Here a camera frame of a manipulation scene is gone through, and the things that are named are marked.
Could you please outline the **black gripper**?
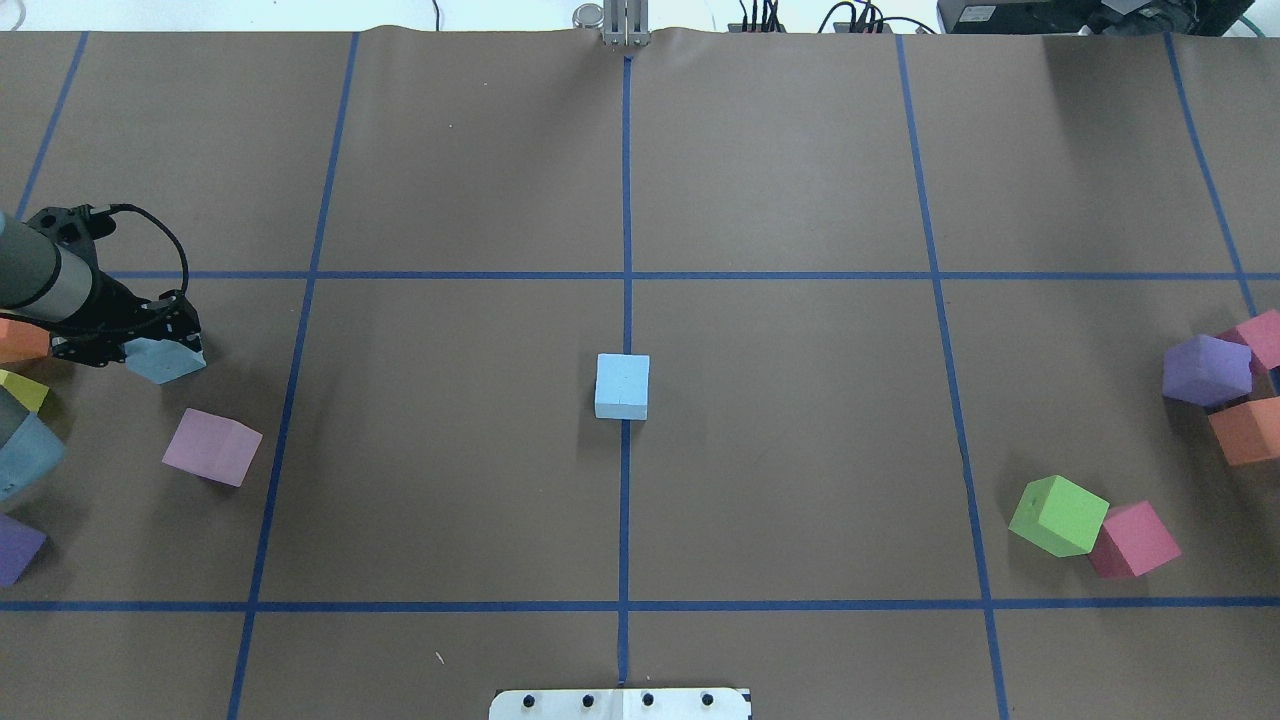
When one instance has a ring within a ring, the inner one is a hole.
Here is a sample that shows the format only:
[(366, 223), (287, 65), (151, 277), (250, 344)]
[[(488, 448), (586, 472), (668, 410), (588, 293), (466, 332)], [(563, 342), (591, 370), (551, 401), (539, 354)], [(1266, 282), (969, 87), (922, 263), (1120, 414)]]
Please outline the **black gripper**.
[[(142, 217), (170, 241), (180, 266), (177, 288), (143, 299), (100, 266), (97, 242), (115, 232), (122, 213)], [(137, 338), (204, 351), (188, 287), (184, 247), (142, 208), (45, 208), (22, 224), (22, 320), (50, 333), (56, 359), (86, 366), (124, 363), (123, 343)]]

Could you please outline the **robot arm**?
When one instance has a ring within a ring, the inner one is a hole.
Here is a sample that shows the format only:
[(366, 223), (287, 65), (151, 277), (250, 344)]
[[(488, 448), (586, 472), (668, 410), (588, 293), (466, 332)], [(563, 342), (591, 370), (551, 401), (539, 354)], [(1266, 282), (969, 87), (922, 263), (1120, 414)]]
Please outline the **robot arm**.
[[(143, 299), (100, 266), (96, 243), (115, 231), (119, 213), (142, 217), (172, 242), (180, 268), (177, 288)], [(45, 208), (27, 222), (3, 214), (1, 281), (3, 364), (119, 363), (159, 386), (207, 365), (188, 299), (186, 250), (136, 205)]]

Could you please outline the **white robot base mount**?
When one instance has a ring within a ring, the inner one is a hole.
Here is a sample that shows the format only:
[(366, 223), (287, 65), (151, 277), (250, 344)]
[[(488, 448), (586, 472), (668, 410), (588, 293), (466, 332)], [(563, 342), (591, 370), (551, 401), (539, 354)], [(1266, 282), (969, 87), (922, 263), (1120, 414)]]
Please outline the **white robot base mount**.
[(489, 719), (751, 719), (750, 692), (712, 688), (502, 691)]

